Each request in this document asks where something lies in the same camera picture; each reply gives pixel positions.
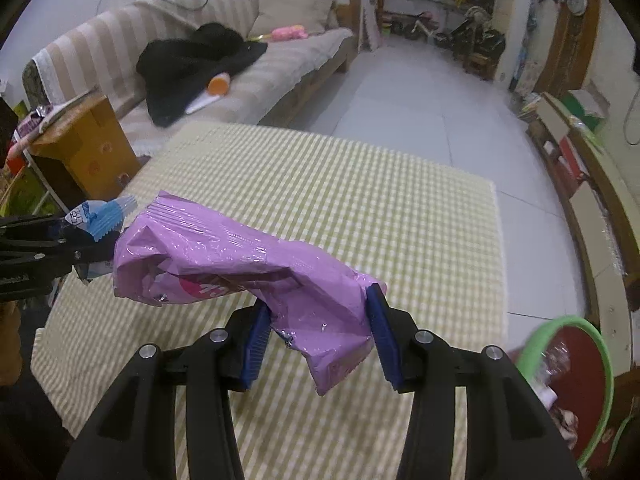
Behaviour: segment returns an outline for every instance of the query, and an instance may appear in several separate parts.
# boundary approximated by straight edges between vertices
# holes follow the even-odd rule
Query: orange cardboard box
[[[109,100],[99,92],[89,94],[62,115],[30,151],[62,162],[86,198],[92,200],[116,198],[140,170]]]

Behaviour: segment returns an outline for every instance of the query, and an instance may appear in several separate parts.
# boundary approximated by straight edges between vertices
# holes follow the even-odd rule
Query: purple snack wrapper
[[[271,326],[301,352],[319,395],[373,348],[366,288],[379,283],[323,250],[281,240],[161,191],[120,236],[116,296],[155,306],[248,290],[271,311]]]

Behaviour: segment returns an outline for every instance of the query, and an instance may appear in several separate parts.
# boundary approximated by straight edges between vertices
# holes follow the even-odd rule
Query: pink logo on wrapper
[[[195,274],[185,278],[181,277],[180,286],[187,294],[199,300],[210,300],[244,290],[240,286],[221,280],[215,274]]]

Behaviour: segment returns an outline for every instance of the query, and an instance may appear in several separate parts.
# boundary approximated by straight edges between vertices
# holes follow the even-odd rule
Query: checkered tablecloth
[[[452,346],[501,344],[505,286],[494,186],[477,176],[359,142],[241,124],[185,127],[127,191],[140,208],[159,190],[251,227],[315,244],[388,284]],[[109,276],[69,278],[33,351],[33,373],[75,436],[136,349],[194,342],[223,326],[247,293],[155,308],[114,298]],[[245,475],[253,479],[394,478],[412,396],[384,380],[375,351],[318,397],[302,355],[271,337],[250,392],[231,394]],[[177,477],[188,478],[184,391],[176,403]],[[454,478],[463,478],[465,403],[458,398]]]

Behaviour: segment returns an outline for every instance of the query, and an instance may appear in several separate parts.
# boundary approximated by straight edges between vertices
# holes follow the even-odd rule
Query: silver screw
[[[209,339],[213,343],[222,343],[227,337],[229,337],[229,334],[224,328],[217,328],[209,334]]]
[[[504,353],[502,352],[502,350],[500,350],[497,346],[488,346],[485,350],[484,353],[487,354],[487,356],[490,359],[493,359],[495,361],[502,359],[502,356],[504,355]]]
[[[428,330],[418,330],[418,332],[415,333],[414,337],[418,343],[423,343],[425,345],[433,342],[433,334]]]
[[[150,357],[153,357],[154,355],[156,355],[156,346],[155,345],[144,345],[138,351],[138,353],[140,354],[140,357],[142,357],[143,359],[149,359]]]

